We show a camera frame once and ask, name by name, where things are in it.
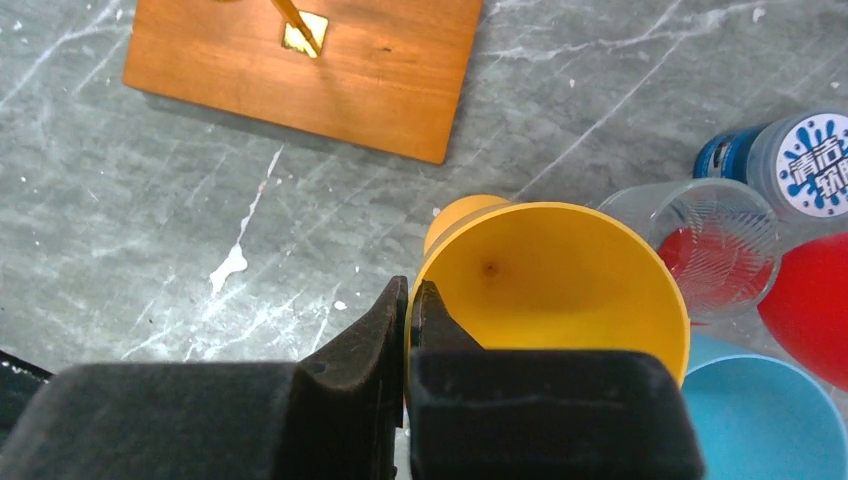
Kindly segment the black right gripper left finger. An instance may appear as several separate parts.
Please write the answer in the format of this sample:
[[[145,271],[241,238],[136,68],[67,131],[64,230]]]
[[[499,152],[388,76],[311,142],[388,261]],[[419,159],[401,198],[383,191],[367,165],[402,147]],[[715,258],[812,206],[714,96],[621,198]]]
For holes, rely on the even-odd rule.
[[[34,395],[5,479],[392,479],[407,281],[297,361],[100,363]]]

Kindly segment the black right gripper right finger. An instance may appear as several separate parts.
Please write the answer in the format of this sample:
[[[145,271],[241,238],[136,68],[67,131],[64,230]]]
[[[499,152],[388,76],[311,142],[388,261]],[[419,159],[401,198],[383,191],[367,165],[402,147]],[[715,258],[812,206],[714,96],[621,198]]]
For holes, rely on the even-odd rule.
[[[701,479],[675,379],[632,350],[488,350],[431,281],[408,312],[416,479]]]

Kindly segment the orange wine glass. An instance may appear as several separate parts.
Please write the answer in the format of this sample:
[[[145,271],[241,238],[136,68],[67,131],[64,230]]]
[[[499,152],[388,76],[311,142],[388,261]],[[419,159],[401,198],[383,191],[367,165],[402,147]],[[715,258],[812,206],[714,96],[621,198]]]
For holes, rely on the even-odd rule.
[[[412,285],[494,350],[633,350],[682,383],[690,319],[655,250],[595,209],[470,195],[432,220]]]

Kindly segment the light blue wine glass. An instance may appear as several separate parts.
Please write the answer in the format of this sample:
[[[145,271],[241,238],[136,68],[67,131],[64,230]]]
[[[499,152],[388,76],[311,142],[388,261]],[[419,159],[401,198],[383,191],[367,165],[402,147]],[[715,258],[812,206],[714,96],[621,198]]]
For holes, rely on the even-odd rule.
[[[846,427],[805,371],[693,334],[682,393],[706,478],[846,478]]]

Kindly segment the clear wine glass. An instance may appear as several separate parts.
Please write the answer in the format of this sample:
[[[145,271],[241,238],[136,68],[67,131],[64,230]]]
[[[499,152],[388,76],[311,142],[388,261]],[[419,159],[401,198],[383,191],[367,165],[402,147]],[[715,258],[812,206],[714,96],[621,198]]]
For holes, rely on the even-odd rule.
[[[596,208],[655,250],[695,325],[748,313],[774,285],[782,259],[778,218],[743,183],[705,178],[633,186]]]

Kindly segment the gold wire wine glass rack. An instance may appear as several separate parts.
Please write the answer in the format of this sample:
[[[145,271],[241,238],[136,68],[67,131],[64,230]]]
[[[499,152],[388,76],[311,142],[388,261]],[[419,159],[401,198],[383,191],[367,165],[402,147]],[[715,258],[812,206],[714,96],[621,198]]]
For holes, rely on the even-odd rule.
[[[124,83],[347,143],[441,164],[482,5],[301,1],[317,58],[287,48],[269,1],[142,1]]]

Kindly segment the red wine glass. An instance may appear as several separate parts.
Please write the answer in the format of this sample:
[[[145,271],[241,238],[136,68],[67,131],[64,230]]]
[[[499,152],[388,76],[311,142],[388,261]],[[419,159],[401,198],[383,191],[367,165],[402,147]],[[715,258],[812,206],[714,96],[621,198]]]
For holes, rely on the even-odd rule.
[[[786,254],[732,234],[669,235],[658,249],[681,288],[714,313],[732,302],[758,302],[763,323],[798,363],[847,388],[847,235],[827,235]]]

